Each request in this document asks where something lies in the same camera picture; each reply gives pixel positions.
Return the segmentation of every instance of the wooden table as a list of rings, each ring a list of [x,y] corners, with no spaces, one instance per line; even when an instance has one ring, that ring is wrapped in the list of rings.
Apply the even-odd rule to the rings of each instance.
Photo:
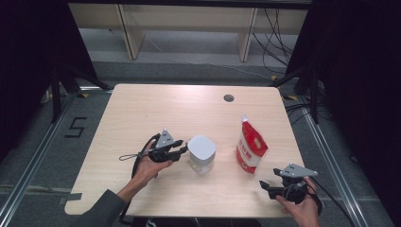
[[[232,102],[224,100],[232,95]],[[262,134],[269,146],[255,174],[241,169],[235,146],[241,132],[241,116]],[[87,211],[106,189],[118,192],[130,180],[134,159],[119,161],[138,152],[154,134],[167,129],[175,140],[187,142],[203,134],[217,145],[215,165],[206,175],[189,166],[189,153],[159,173],[132,200],[127,215],[143,217],[276,218],[281,205],[269,199],[259,181],[281,186],[274,168],[289,163],[303,166],[283,101],[276,88],[199,85],[115,86],[65,211]]]

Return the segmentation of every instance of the red and white bag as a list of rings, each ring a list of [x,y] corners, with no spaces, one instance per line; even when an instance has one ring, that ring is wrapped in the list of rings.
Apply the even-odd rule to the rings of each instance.
[[[242,168],[254,173],[268,146],[262,136],[248,122],[248,116],[242,116],[242,133],[236,146],[236,159]]]

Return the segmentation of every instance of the finger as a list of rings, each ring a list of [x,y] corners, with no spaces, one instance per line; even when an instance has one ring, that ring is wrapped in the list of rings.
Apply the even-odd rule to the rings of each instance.
[[[290,213],[291,208],[292,208],[291,205],[293,205],[293,204],[292,204],[291,202],[289,202],[289,201],[286,201],[282,196],[276,196],[275,198],[276,198],[276,200],[277,200],[278,202],[280,202],[280,204],[282,204],[282,205],[284,206],[284,208],[286,208],[286,210]]]
[[[311,188],[313,188],[313,190],[310,189],[310,188],[308,188],[308,191],[309,191],[310,193],[315,193],[315,191],[316,191],[316,185],[315,185],[312,181],[310,181],[310,179],[309,179],[308,177],[304,177],[304,180],[305,180],[305,182],[306,182],[307,185],[309,185]]]
[[[288,209],[286,209],[286,208],[283,208],[283,209],[281,209],[281,213],[288,214],[288,213],[289,213],[289,211],[288,211]]]

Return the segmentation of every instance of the hand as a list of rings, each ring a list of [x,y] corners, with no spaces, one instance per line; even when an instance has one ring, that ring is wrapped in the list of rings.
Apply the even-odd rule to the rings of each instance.
[[[314,190],[316,190],[315,184],[307,177],[304,179],[306,183],[313,188],[308,188],[308,192],[314,194]],[[299,227],[319,226],[318,205],[310,196],[306,195],[304,200],[299,204],[286,201],[281,196],[276,196],[275,198],[284,206],[281,212],[290,213]]]
[[[173,165],[172,161],[163,163],[155,163],[148,156],[144,156],[136,169],[136,173],[130,182],[117,193],[123,201],[130,202],[132,198],[142,188],[144,188],[150,180],[156,178],[159,171]]]

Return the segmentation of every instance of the gray sleeve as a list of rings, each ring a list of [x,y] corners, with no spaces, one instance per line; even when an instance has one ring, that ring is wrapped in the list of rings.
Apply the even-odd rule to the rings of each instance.
[[[115,219],[126,207],[126,203],[114,194],[111,190],[107,190],[95,205],[87,212],[82,214],[71,227],[78,226],[112,226]]]

